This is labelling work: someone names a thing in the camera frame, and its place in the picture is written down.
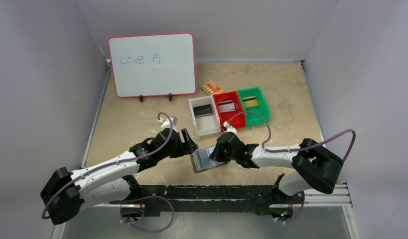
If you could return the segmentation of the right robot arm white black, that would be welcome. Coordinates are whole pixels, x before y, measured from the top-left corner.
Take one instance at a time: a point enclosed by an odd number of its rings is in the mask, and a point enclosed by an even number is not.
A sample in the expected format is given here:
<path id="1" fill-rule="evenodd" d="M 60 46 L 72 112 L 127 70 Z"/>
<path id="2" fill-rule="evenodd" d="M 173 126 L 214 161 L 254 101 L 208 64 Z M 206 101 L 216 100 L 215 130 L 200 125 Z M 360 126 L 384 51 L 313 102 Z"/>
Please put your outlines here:
<path id="1" fill-rule="evenodd" d="M 295 172 L 278 178 L 276 189 L 287 196 L 314 189 L 331 194 L 344 160 L 311 138 L 284 147 L 244 144 L 236 134 L 222 134 L 209 158 L 217 162 L 235 161 L 244 168 L 284 167 Z"/>

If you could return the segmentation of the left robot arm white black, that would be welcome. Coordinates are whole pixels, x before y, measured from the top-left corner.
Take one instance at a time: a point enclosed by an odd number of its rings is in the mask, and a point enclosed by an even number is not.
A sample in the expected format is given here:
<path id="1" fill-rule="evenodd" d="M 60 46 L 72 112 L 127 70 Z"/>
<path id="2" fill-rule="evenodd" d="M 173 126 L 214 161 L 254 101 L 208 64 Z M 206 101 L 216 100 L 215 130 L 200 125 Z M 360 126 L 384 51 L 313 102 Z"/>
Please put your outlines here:
<path id="1" fill-rule="evenodd" d="M 66 167 L 59 168 L 40 193 L 45 204 L 41 217 L 58 225 L 97 204 L 144 200 L 147 195 L 133 174 L 152 168 L 165 158 L 190 155 L 197 149 L 186 129 L 177 133 L 165 128 L 103 163 L 71 172 Z"/>

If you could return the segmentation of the brown leather card holder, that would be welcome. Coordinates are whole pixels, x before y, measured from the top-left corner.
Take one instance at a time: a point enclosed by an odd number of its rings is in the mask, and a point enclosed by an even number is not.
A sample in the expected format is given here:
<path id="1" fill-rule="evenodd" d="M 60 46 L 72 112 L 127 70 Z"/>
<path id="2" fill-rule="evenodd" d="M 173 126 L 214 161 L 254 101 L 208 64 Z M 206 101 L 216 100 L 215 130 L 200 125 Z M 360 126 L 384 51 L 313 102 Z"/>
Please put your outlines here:
<path id="1" fill-rule="evenodd" d="M 191 154 L 191 162 L 194 173 L 203 172 L 216 167 L 228 164 L 210 159 L 210 154 L 214 151 L 215 145 L 206 148 L 199 148 Z"/>

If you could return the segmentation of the black card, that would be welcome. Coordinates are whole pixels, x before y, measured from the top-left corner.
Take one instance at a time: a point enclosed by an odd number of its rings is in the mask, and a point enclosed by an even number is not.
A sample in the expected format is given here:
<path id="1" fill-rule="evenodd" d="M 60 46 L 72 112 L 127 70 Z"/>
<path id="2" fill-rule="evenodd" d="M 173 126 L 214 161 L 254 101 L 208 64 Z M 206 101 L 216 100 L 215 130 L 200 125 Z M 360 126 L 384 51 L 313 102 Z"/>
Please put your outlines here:
<path id="1" fill-rule="evenodd" d="M 212 106 L 210 104 L 193 107 L 193 114 L 197 117 L 204 117 L 213 114 Z"/>

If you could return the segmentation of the silver card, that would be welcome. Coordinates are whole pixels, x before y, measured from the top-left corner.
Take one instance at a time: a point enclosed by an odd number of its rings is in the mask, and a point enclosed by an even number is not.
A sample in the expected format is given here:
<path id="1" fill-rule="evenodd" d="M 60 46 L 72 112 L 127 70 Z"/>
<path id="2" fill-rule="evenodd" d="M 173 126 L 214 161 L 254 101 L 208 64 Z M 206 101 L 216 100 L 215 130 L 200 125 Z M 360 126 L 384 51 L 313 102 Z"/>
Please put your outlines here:
<path id="1" fill-rule="evenodd" d="M 220 113 L 234 112 L 236 110 L 236 105 L 232 100 L 218 102 L 217 106 Z"/>

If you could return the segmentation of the gold card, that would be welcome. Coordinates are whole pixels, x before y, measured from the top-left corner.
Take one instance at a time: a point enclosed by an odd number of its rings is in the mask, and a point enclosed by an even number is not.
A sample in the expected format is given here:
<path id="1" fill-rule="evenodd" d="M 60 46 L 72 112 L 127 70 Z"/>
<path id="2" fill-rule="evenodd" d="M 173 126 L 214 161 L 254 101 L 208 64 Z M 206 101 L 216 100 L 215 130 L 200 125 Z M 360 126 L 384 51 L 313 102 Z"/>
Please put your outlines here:
<path id="1" fill-rule="evenodd" d="M 243 97 L 242 102 L 245 109 L 250 109 L 259 106 L 259 102 L 256 96 Z"/>

